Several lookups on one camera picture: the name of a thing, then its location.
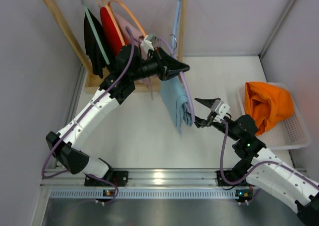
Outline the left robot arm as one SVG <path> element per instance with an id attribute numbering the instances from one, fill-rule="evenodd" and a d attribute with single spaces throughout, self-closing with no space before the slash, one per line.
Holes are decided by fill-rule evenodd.
<path id="1" fill-rule="evenodd" d="M 189 70 L 189 65 L 168 55 L 160 47 L 150 50 L 150 57 L 143 60 L 137 46 L 124 45 L 115 58 L 114 70 L 103 80 L 83 110 L 57 133 L 47 134 L 51 155 L 72 174 L 106 177 L 111 166 L 84 152 L 88 136 L 134 92 L 135 81 L 154 75 L 161 81 L 167 81 Z"/>

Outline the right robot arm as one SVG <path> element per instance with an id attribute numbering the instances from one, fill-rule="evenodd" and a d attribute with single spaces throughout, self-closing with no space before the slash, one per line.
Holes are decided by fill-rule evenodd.
<path id="1" fill-rule="evenodd" d="M 289 166 L 256 137 L 258 128 L 250 115 L 233 121 L 229 105 L 220 98 L 196 101 L 210 109 L 206 119 L 195 117 L 197 128 L 214 127 L 224 134 L 220 154 L 220 176 L 227 185 L 237 186 L 243 181 L 266 191 L 287 205 L 306 226 L 319 224 L 319 184 Z M 224 172 L 227 138 L 240 161 Z"/>

